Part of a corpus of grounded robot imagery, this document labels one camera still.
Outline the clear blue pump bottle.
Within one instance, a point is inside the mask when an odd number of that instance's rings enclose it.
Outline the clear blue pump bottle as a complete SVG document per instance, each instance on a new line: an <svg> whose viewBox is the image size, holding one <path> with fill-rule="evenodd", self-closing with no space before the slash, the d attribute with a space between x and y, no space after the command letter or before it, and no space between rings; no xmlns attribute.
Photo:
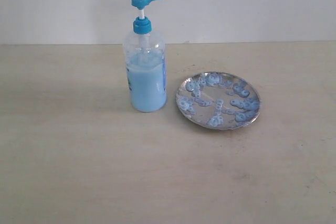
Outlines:
<svg viewBox="0 0 336 224"><path fill-rule="evenodd" d="M131 0L139 14L122 44L131 104L140 112L157 111L167 101L165 42L144 13L153 1Z"/></svg>

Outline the round silver metal plate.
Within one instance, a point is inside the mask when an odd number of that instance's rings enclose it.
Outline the round silver metal plate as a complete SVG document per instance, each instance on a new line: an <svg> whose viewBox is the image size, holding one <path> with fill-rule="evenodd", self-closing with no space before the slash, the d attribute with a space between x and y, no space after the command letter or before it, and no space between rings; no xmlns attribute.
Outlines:
<svg viewBox="0 0 336 224"><path fill-rule="evenodd" d="M176 92L176 105L191 122L211 130L235 130L260 114L256 89L234 74L208 71L186 78Z"/></svg>

